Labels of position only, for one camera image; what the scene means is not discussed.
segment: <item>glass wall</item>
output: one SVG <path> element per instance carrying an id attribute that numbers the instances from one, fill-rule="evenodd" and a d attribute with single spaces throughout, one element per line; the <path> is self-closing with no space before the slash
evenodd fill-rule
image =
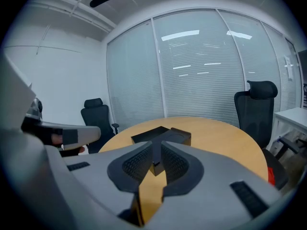
<path id="1" fill-rule="evenodd" d="M 301 106 L 294 47 L 268 25 L 216 10 L 180 11 L 151 21 L 107 45 L 111 111 L 120 130 L 173 116 L 239 127 L 234 95 L 249 90 L 247 80 L 275 83 L 275 112 Z"/>
<path id="2" fill-rule="evenodd" d="M 167 116 L 199 116 L 238 126 L 234 95 L 244 91 L 236 45 L 216 11 L 154 20 Z"/>
<path id="3" fill-rule="evenodd" d="M 119 130 L 164 117 L 153 37 L 148 21 L 107 46 L 109 95 Z"/>

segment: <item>white wall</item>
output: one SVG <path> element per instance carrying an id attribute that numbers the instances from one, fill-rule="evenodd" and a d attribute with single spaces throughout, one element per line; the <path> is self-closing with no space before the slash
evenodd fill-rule
<path id="1" fill-rule="evenodd" d="M 130 27 L 137 25 L 151 17 L 155 17 L 157 15 L 176 10 L 203 7 L 226 9 L 250 15 L 254 18 L 262 20 L 263 22 L 269 24 L 270 26 L 273 26 L 275 29 L 285 34 L 285 36 L 294 43 L 296 50 L 298 48 L 298 45 L 300 49 L 307 48 L 306 38 L 303 32 L 301 30 L 296 30 L 297 26 L 299 27 L 299 25 L 297 24 L 295 18 L 291 14 L 289 14 L 289 11 L 286 8 L 284 11 L 285 19 L 292 20 L 293 25 L 296 25 L 296 27 L 294 27 L 292 31 L 289 31 L 287 27 L 280 22 L 280 20 L 277 20 L 274 17 L 270 16 L 264 10 L 244 2 L 239 2 L 237 0 L 165 0 L 154 5 L 149 5 L 143 9 L 138 9 L 133 14 L 129 15 L 127 18 L 121 21 L 117 25 L 117 27 L 104 38 L 101 44 L 102 67 L 105 73 L 103 74 L 103 89 L 107 90 L 108 88 L 106 77 L 106 49 L 107 44 L 110 41 L 112 41 L 115 37 L 119 36 L 121 33 L 125 32 Z M 109 99 L 107 99 L 108 92 L 103 92 L 103 96 L 105 96 L 105 102 L 110 106 Z"/>
<path id="2" fill-rule="evenodd" d="M 50 25 L 41 42 L 47 25 Z M 43 120 L 84 125 L 86 99 L 102 92 L 100 29 L 57 11 L 26 7 L 6 36 L 4 52 L 32 82 Z"/>

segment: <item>chair armrest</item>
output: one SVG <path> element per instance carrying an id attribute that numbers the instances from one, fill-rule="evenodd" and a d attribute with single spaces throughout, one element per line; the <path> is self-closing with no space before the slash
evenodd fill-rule
<path id="1" fill-rule="evenodd" d="M 277 160 L 280 159 L 288 149 L 293 151 L 295 154 L 299 152 L 299 147 L 293 142 L 289 141 L 288 139 L 281 137 L 278 140 L 281 143 L 283 143 L 283 147 L 279 150 L 279 152 L 275 156 Z"/>
<path id="2" fill-rule="evenodd" d="M 112 124 L 112 126 L 113 126 L 114 129 L 115 129 L 115 134 L 117 135 L 117 134 L 118 134 L 117 128 L 119 127 L 119 125 L 118 125 L 118 124 Z"/>
<path id="3" fill-rule="evenodd" d="M 281 138 L 279 138 L 279 141 L 281 143 L 283 143 L 284 146 L 287 146 L 294 153 L 298 153 L 299 152 L 299 147 L 295 143 L 289 141 L 288 139 L 286 139 L 284 137 L 281 137 Z"/>

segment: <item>chair headrest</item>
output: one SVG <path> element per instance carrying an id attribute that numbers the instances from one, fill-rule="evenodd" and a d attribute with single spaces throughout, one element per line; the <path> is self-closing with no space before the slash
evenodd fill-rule
<path id="1" fill-rule="evenodd" d="M 84 102 L 85 108 L 94 108 L 94 107 L 99 107 L 99 106 L 102 106 L 102 105 L 103 105 L 103 102 L 100 98 L 86 100 Z"/>
<path id="2" fill-rule="evenodd" d="M 252 99 L 265 100 L 275 98 L 278 94 L 276 85 L 271 81 L 247 81 L 250 84 L 249 94 Z"/>

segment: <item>table top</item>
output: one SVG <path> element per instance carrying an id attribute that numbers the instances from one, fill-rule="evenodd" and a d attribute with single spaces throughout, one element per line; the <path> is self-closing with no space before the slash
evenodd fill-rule
<path id="1" fill-rule="evenodd" d="M 285 119 L 302 129 L 307 129 L 307 110 L 296 107 L 286 111 L 276 112 L 275 116 Z"/>
<path id="2" fill-rule="evenodd" d="M 132 145 L 132 136 L 159 126 L 174 127 L 190 132 L 192 147 L 230 157 L 264 180 L 268 180 L 267 163 L 253 138 L 235 126 L 207 118 L 170 117 L 144 122 L 115 135 L 102 147 L 100 152 Z M 155 177 L 149 171 L 142 181 L 139 190 L 145 223 L 160 207 L 162 189 L 165 186 L 165 172 Z"/>

